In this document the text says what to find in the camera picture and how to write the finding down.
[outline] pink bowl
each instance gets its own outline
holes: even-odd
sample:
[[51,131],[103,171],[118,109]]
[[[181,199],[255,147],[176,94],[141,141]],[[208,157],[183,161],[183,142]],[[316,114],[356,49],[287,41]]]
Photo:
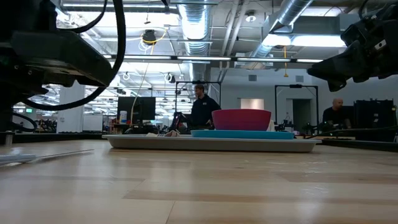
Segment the pink bowl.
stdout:
[[267,131],[271,112],[252,109],[229,109],[212,112],[217,130]]

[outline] wooden table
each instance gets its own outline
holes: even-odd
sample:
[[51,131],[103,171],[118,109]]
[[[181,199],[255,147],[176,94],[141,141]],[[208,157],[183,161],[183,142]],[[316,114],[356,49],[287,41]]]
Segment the wooden table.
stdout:
[[123,151],[107,141],[14,144],[92,154],[0,168],[2,224],[396,224],[398,154]]

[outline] tray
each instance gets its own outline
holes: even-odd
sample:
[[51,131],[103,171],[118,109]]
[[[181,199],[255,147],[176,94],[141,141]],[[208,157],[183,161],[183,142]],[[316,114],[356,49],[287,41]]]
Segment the tray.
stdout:
[[114,148],[166,149],[204,151],[251,151],[251,152],[311,152],[319,140],[312,139],[217,139],[181,137],[146,137],[144,134],[105,135]]
[[228,131],[228,130],[193,130],[194,138],[233,138],[233,139],[293,139],[294,134],[276,131]]

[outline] dark shirt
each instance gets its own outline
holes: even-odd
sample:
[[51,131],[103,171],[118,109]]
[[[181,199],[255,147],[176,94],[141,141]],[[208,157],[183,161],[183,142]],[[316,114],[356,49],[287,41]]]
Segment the dark shirt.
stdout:
[[218,105],[218,103],[205,94],[205,96],[202,99],[199,98],[195,102],[193,102],[192,112],[191,112],[191,119],[193,125],[195,126],[206,125],[208,120],[213,121],[211,112],[220,109],[221,108]]
[[333,124],[344,124],[345,119],[348,119],[348,115],[343,108],[336,111],[333,108],[328,108],[323,112],[323,122],[333,121]]

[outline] man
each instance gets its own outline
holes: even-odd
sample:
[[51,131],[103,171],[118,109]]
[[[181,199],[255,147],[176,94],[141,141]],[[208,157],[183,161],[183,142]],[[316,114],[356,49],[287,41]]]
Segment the man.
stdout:
[[323,122],[327,122],[330,125],[343,124],[345,128],[351,128],[348,116],[343,110],[343,99],[333,99],[333,106],[323,112]]
[[195,86],[195,96],[197,100],[193,102],[192,106],[192,124],[196,128],[209,127],[213,123],[211,112],[220,110],[221,108],[215,100],[205,94],[205,87],[203,85]]

